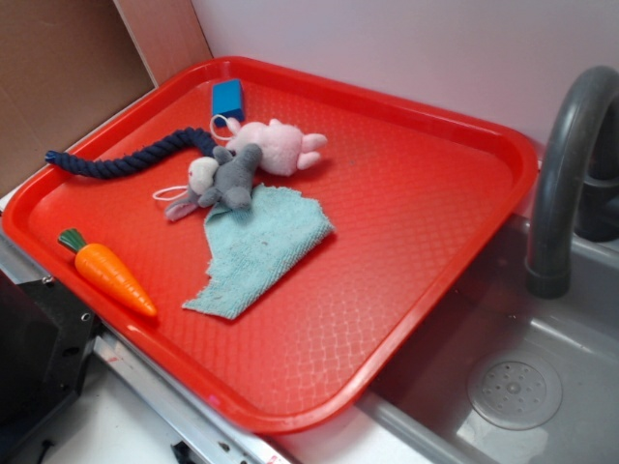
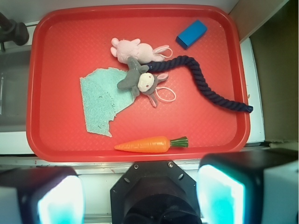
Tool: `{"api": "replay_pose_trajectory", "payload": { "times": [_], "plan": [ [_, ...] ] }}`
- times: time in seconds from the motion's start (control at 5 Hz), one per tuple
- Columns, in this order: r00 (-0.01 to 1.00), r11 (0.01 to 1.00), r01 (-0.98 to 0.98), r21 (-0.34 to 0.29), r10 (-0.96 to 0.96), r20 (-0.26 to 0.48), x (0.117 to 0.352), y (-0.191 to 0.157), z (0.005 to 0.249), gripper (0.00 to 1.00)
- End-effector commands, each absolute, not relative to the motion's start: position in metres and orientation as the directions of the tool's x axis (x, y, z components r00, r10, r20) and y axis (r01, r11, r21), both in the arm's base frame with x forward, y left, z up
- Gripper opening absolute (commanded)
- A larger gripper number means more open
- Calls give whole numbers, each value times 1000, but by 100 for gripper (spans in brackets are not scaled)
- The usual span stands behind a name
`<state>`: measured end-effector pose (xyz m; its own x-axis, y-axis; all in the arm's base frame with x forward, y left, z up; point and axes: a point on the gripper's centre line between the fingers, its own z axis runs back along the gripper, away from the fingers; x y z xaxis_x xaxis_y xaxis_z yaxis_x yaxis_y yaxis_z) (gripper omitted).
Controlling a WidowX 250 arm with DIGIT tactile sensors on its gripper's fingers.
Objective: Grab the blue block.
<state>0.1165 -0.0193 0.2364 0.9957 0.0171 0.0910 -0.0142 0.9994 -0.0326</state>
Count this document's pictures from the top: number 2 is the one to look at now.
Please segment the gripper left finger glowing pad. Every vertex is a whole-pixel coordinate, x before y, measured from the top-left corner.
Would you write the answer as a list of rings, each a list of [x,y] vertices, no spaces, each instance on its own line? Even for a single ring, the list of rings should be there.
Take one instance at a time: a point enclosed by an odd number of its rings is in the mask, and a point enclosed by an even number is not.
[[[0,172],[2,224],[82,224],[83,184],[71,167],[14,168]]]

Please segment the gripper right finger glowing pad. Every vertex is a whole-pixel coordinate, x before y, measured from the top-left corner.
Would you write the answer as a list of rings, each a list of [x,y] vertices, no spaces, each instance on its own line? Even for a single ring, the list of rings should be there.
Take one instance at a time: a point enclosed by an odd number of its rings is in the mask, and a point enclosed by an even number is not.
[[[296,224],[299,155],[275,148],[211,153],[199,164],[196,193],[209,224]]]

